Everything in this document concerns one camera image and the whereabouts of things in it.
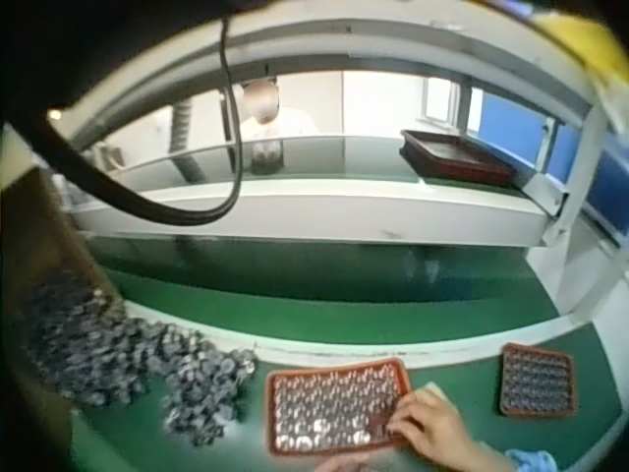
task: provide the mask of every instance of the green conveyor belt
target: green conveyor belt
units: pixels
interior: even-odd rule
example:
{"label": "green conveyor belt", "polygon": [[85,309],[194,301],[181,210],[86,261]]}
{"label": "green conveyor belt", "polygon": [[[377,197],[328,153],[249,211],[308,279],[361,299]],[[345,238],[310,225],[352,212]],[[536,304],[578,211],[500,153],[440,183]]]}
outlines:
{"label": "green conveyor belt", "polygon": [[88,245],[128,300],[250,334],[414,343],[557,316],[513,248],[139,236]]}
{"label": "green conveyor belt", "polygon": [[496,295],[448,302],[320,302],[201,289],[115,270],[106,273],[126,299],[181,319],[298,341],[429,342],[500,332],[556,316],[539,293],[529,299]]}
{"label": "green conveyor belt", "polygon": [[[546,449],[565,468],[612,425],[620,414],[620,403],[592,325],[544,346],[567,352],[575,359],[580,406],[573,417],[541,420],[499,415],[498,358],[414,370],[410,377],[413,386],[437,382],[457,404],[477,440],[501,450]],[[241,422],[230,426],[226,437],[212,446],[193,448],[183,439],[163,433],[160,399],[166,390],[162,383],[155,383],[146,397],[129,407],[84,410],[83,419],[75,421],[74,435],[74,456],[80,470],[119,472],[125,470],[121,463],[140,472],[313,470],[313,460],[280,461],[269,457],[264,448],[264,378],[269,371],[281,368],[260,365],[242,399]],[[387,471],[429,470],[426,463],[408,451],[386,452],[379,462],[383,465],[381,470]]]}

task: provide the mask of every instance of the small metal component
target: small metal component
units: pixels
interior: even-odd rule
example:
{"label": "small metal component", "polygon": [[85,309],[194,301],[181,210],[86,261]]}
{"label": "small metal component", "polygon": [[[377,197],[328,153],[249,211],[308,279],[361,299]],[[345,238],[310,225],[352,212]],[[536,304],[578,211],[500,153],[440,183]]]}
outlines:
{"label": "small metal component", "polygon": [[198,331],[128,318],[120,300],[68,266],[51,270],[21,312],[26,355],[64,397],[94,406],[128,404],[145,393],[147,376],[161,377],[171,389],[164,428],[194,444],[222,436],[213,416],[236,418],[238,387],[256,368],[252,351],[226,357]]}

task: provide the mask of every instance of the tray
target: tray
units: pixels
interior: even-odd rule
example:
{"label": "tray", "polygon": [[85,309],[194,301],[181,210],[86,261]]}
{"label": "tray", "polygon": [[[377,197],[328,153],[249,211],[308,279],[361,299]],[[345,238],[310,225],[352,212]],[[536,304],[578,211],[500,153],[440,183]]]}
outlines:
{"label": "tray", "polygon": [[486,149],[455,135],[403,130],[400,154],[423,177],[508,187],[513,169]]}
{"label": "tray", "polygon": [[410,390],[399,359],[271,372],[266,378],[267,449],[276,456],[301,456],[402,444],[384,426]]}
{"label": "tray", "polygon": [[561,417],[576,410],[577,390],[570,356],[520,344],[504,346],[500,393],[503,414]]}

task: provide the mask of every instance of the person's hand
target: person's hand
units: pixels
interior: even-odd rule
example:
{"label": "person's hand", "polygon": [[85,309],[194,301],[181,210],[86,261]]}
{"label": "person's hand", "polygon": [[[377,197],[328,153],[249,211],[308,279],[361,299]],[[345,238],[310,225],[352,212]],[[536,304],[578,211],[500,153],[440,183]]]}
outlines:
{"label": "person's hand", "polygon": [[418,454],[450,469],[461,472],[516,470],[502,454],[470,438],[456,406],[434,383],[404,396],[387,430],[406,438]]}
{"label": "person's hand", "polygon": [[372,452],[355,452],[330,457],[320,464],[314,472],[354,472],[367,471],[367,464],[372,458]]}

